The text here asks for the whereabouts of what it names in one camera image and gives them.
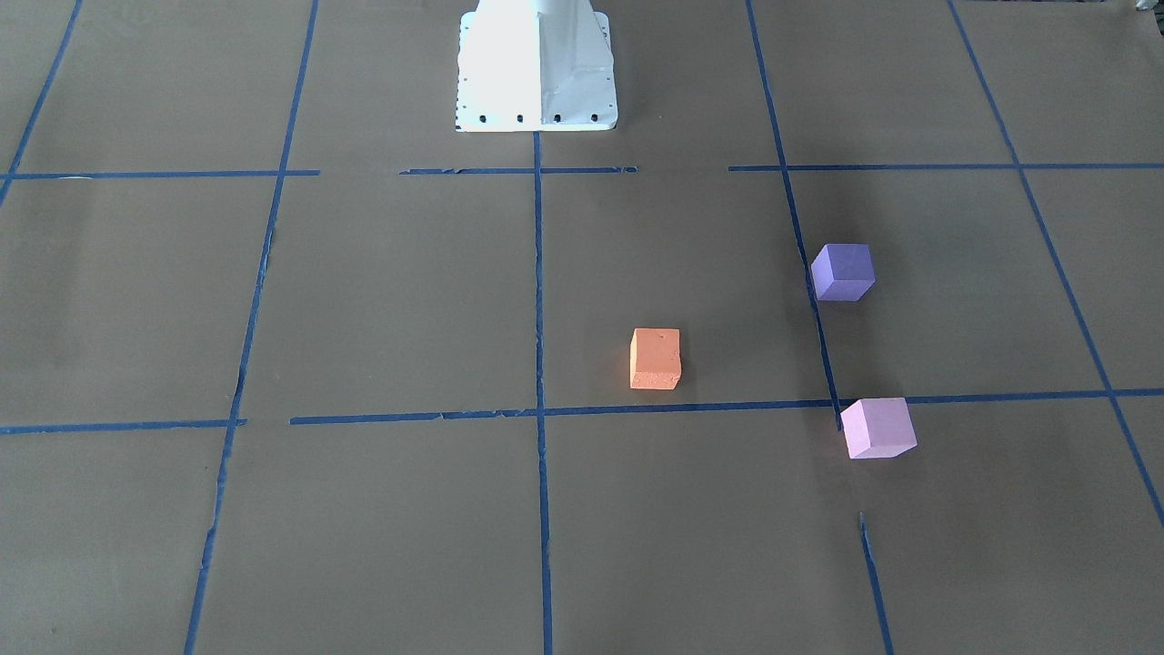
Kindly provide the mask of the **purple foam cube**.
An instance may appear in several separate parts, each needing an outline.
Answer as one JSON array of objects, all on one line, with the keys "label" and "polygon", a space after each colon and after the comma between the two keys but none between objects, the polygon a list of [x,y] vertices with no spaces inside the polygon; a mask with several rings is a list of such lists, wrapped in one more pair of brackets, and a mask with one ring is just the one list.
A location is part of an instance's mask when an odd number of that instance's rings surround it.
[{"label": "purple foam cube", "polygon": [[823,245],[809,270],[818,301],[860,301],[876,285],[876,269],[866,244]]}]

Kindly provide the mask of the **pink foam cube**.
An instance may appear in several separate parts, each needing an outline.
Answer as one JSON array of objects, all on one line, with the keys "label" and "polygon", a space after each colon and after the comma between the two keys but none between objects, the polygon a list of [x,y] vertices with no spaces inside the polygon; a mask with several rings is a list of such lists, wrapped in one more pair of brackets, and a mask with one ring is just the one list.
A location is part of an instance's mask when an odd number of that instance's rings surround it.
[{"label": "pink foam cube", "polygon": [[863,398],[842,410],[849,460],[894,458],[918,446],[904,398]]}]

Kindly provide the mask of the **white pedestal column with base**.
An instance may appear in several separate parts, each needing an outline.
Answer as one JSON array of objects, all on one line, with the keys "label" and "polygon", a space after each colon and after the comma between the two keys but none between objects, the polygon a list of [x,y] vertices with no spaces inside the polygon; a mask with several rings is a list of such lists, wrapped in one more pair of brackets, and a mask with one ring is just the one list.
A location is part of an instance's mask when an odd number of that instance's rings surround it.
[{"label": "white pedestal column with base", "polygon": [[617,127],[613,45],[590,1],[480,1],[457,27],[457,133]]}]

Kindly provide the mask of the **orange foam cube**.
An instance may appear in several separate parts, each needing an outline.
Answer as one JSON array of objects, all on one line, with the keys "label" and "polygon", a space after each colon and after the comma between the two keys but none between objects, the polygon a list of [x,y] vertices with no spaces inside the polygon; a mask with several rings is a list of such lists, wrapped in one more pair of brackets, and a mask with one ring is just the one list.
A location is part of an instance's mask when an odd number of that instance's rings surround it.
[{"label": "orange foam cube", "polygon": [[637,327],[629,343],[629,389],[673,390],[681,377],[681,332]]}]

